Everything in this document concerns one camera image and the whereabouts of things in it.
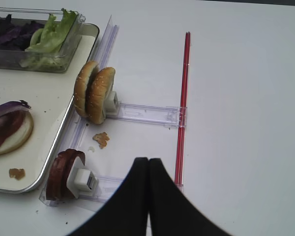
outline white surface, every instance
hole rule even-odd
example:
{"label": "white surface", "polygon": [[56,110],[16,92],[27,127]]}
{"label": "white surface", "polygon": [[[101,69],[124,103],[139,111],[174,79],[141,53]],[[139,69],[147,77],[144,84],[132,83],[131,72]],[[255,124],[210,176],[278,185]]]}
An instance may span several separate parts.
{"label": "white surface", "polygon": [[[118,96],[129,103],[179,104],[184,34],[191,31],[187,198],[235,236],[295,236],[295,7],[195,0],[0,5],[74,8],[101,30],[112,14],[120,30],[109,65],[117,71]],[[116,129],[124,133],[136,125],[123,122]],[[139,134],[154,132],[140,128]],[[167,131],[172,134],[164,140],[176,146],[177,133]],[[121,135],[116,132],[107,147]],[[145,141],[136,144],[153,149],[154,140]],[[167,152],[156,145],[142,154]],[[124,148],[120,160],[114,157],[120,164],[116,175],[130,167],[130,159],[121,162],[129,154],[140,153]],[[93,214],[75,206],[48,208],[38,196],[0,194],[0,235],[65,235]]]}
{"label": "white surface", "polygon": [[[63,74],[0,69],[0,104],[27,101],[34,128],[27,142],[16,151],[0,155],[0,189],[21,190],[38,178],[65,110],[72,97],[74,81],[88,59],[95,38],[83,36],[70,67]],[[21,180],[9,177],[9,169],[23,168]]]}

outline plastic container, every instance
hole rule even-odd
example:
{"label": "plastic container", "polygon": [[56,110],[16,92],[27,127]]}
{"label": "plastic container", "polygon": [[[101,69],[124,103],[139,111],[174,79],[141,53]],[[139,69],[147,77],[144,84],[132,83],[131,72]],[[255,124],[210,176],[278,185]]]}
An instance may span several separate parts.
{"label": "plastic container", "polygon": [[[65,72],[81,40],[81,26],[85,21],[85,17],[82,14],[75,13],[77,14],[76,19],[57,53],[0,50],[0,68],[57,73]],[[11,23],[20,26],[31,21],[45,24],[50,14],[56,16],[56,22],[60,22],[63,17],[61,10],[0,8],[0,18],[6,18],[8,14],[11,14]]]}

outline tray rim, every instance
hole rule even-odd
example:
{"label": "tray rim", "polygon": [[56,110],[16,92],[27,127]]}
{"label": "tray rim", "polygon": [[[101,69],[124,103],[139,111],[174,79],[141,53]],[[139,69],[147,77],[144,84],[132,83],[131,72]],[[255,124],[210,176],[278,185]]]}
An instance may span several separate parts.
{"label": "tray rim", "polygon": [[[86,60],[86,62],[87,62],[95,54],[96,43],[97,43],[97,40],[98,40],[98,37],[99,37],[99,34],[100,34],[100,28],[99,28],[99,26],[97,26],[95,24],[92,24],[92,23],[83,23],[82,27],[85,27],[85,26],[97,28],[97,35],[94,36],[95,40],[93,42],[92,48],[91,48],[91,50],[89,52],[89,55],[88,55],[88,58]],[[72,93],[70,102],[69,102],[68,106],[66,107],[63,119],[61,120],[61,123],[60,123],[59,128],[58,128],[57,133],[56,133],[56,136],[55,136],[55,138],[53,140],[53,143],[52,143],[51,148],[50,148],[50,150],[48,152],[47,158],[46,158],[46,160],[44,162],[44,165],[43,165],[43,167],[41,169],[41,172],[39,173],[37,179],[31,185],[29,185],[26,188],[23,188],[23,189],[20,189],[20,190],[0,189],[0,192],[2,192],[2,193],[10,193],[10,194],[20,194],[20,193],[25,193],[25,192],[32,191],[32,190],[36,189],[41,184],[41,182],[44,179],[44,174],[48,170],[48,168],[49,168],[49,166],[50,166],[50,164],[51,164],[51,162],[53,160],[53,157],[54,157],[54,154],[55,154],[57,148],[59,148],[59,144],[60,144],[59,142],[61,141],[61,138],[62,138],[63,134],[65,133],[67,126],[70,123],[69,122],[70,121],[69,117],[72,115],[72,112],[74,111],[73,108],[74,107],[73,107],[73,93]]]}

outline red rod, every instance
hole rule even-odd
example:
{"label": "red rod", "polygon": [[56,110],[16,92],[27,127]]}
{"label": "red rod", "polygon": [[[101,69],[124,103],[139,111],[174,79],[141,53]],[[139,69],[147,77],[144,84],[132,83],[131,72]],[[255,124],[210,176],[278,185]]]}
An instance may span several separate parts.
{"label": "red rod", "polygon": [[177,141],[177,156],[176,156],[176,171],[175,184],[182,184],[182,166],[183,166],[183,148],[185,139],[185,115],[187,106],[187,89],[188,89],[188,69],[189,69],[189,54],[190,54],[190,32],[186,32],[185,49],[183,57],[182,85],[180,98],[180,121],[178,128]]}

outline white table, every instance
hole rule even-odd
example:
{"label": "white table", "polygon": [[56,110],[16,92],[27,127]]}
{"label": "white table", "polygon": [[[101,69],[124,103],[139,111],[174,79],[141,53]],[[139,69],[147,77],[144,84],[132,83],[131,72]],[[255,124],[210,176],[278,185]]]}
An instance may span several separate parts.
{"label": "white table", "polygon": [[[120,31],[109,65],[123,79],[116,80],[123,102],[179,105],[184,33],[191,31],[186,197],[235,236],[295,236],[295,7],[65,2],[6,0],[0,6],[75,9],[99,25],[101,35],[112,14]],[[169,137],[166,145],[177,132]],[[93,214],[47,207],[39,193],[0,194],[0,235],[64,235]]]}

